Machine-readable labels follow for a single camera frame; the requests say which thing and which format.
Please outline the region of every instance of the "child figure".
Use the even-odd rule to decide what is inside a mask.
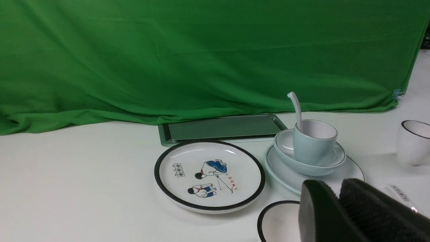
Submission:
[[[189,194],[195,194],[201,198],[209,198],[216,195],[216,188],[212,184],[195,185],[188,188]]]
[[[222,160],[206,161],[200,172],[196,173],[194,176],[201,180],[206,176],[215,176],[219,174],[227,175],[227,164],[222,162]]]

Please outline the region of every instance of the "ceramic dish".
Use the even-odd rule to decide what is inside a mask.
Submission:
[[[264,170],[246,150],[220,142],[176,145],[157,160],[155,180],[177,205],[205,214],[250,205],[265,184]]]
[[[298,201],[279,201],[261,211],[257,220],[261,242],[300,242]]]
[[[345,151],[339,143],[321,158],[320,165],[314,166],[295,160],[293,146],[293,129],[284,130],[275,136],[274,147],[279,158],[296,172],[309,176],[324,176],[332,173],[346,158]]]
[[[325,182],[337,195],[339,195],[342,181],[344,179],[357,178],[364,181],[364,174],[360,167],[348,156],[345,159],[344,164],[336,169],[333,173],[327,176],[314,177],[297,173],[290,167],[286,166],[279,158],[273,145],[271,145],[264,155],[264,166],[266,167],[268,173],[277,182],[299,195],[301,194],[302,183],[308,179]]]

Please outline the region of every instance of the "spoon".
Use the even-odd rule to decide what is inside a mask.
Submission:
[[[291,101],[293,102],[294,109],[296,111],[296,118],[297,118],[297,129],[301,132],[301,109],[300,109],[300,103],[298,102],[297,96],[294,92],[290,92],[287,95]]]
[[[415,213],[418,213],[414,204],[409,200],[409,198],[402,192],[397,186],[393,184],[387,184],[385,189],[389,192],[392,198],[403,203],[406,207],[409,207]]]

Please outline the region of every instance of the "metal tray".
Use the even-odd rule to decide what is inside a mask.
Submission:
[[[171,147],[182,142],[222,140],[229,143],[273,140],[287,127],[274,114],[208,118],[175,124],[160,124],[160,142]]]

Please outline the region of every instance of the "round plate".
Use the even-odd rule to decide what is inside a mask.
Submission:
[[[246,150],[221,142],[184,143],[157,160],[155,180],[180,206],[201,213],[242,209],[260,195],[264,170]]]
[[[289,190],[301,194],[301,185],[305,180],[320,180],[325,182],[333,191],[339,195],[342,181],[347,178],[357,178],[364,181],[364,174],[360,167],[347,156],[344,163],[332,173],[322,177],[314,177],[300,174],[286,166],[275,148],[271,145],[264,156],[264,165],[273,178]]]
[[[298,201],[274,202],[261,211],[257,220],[260,241],[300,241]]]

